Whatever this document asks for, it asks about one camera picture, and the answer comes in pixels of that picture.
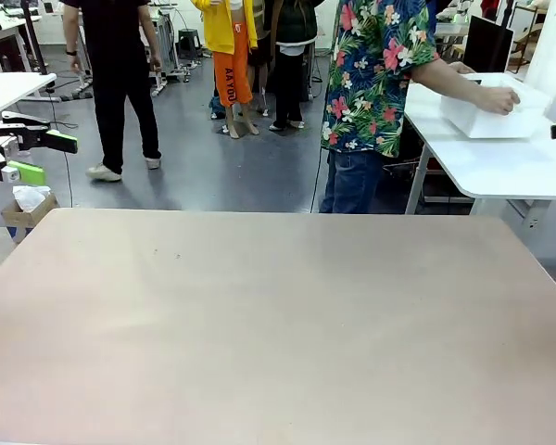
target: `floral shirt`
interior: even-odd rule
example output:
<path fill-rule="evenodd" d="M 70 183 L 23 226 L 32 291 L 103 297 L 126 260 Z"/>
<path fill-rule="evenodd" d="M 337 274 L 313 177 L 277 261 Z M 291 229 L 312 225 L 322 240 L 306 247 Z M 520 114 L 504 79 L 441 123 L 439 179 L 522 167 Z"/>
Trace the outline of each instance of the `floral shirt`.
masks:
<path fill-rule="evenodd" d="M 396 157 L 410 70 L 437 58 L 424 0 L 340 0 L 322 147 Z"/>

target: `black jacket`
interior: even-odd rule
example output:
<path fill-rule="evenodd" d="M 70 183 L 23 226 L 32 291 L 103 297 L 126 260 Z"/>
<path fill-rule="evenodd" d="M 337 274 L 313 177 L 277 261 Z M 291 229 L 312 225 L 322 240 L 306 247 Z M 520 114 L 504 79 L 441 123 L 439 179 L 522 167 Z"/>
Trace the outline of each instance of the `black jacket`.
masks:
<path fill-rule="evenodd" d="M 275 42 L 298 44 L 317 37 L 317 20 L 315 7 L 323 0 L 266 0 L 265 26 L 272 30 L 273 14 L 279 9 Z"/>

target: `hand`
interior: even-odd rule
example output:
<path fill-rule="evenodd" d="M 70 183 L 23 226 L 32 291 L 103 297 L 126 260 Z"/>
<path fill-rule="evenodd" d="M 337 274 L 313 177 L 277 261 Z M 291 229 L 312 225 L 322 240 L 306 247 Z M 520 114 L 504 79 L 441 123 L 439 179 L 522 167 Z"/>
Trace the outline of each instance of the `hand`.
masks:
<path fill-rule="evenodd" d="M 501 114 L 503 116 L 512 112 L 515 104 L 520 104 L 521 99 L 511 88 L 480 88 L 478 97 L 474 104 L 490 113 Z"/>
<path fill-rule="evenodd" d="M 152 71 L 160 72 L 160 70 L 163 66 L 163 61 L 158 54 L 151 54 L 150 55 L 150 66 L 152 68 Z"/>
<path fill-rule="evenodd" d="M 68 56 L 68 62 L 70 63 L 70 70 L 74 74 L 81 73 L 81 61 L 78 59 L 78 56 Z"/>
<path fill-rule="evenodd" d="M 465 65 L 463 62 L 453 62 L 449 63 L 449 66 L 453 68 L 458 74 L 473 74 L 475 73 L 470 67 Z"/>

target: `person in black clothes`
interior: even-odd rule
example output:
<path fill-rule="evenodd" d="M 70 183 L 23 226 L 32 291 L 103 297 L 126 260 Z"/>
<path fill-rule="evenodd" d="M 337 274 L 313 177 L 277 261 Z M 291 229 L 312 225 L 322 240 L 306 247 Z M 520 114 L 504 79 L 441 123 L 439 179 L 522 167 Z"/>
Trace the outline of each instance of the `person in black clothes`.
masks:
<path fill-rule="evenodd" d="M 323 0 L 266 0 L 265 26 L 270 27 L 270 49 L 276 55 L 276 121 L 280 132 L 287 124 L 303 128 L 299 102 L 303 92 L 303 53 L 317 39 L 315 7 Z"/>
<path fill-rule="evenodd" d="M 76 55 L 79 9 L 93 67 L 96 120 L 103 145 L 103 162 L 87 171 L 90 178 L 119 181 L 123 163 L 124 104 L 128 96 L 140 122 L 146 166 L 160 167 L 158 129 L 150 97 L 150 68 L 140 39 L 139 24 L 150 46 L 150 62 L 160 70 L 161 59 L 147 0 L 63 0 L 64 34 L 70 67 L 80 71 Z"/>

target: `beige tabletop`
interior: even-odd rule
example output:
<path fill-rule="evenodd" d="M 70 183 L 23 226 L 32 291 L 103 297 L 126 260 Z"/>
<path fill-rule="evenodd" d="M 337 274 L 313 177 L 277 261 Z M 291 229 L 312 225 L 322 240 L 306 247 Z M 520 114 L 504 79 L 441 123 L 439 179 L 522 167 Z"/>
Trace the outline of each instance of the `beige tabletop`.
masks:
<path fill-rule="evenodd" d="M 477 217 L 55 210 L 0 267 L 0 440 L 556 445 L 556 285 Z"/>

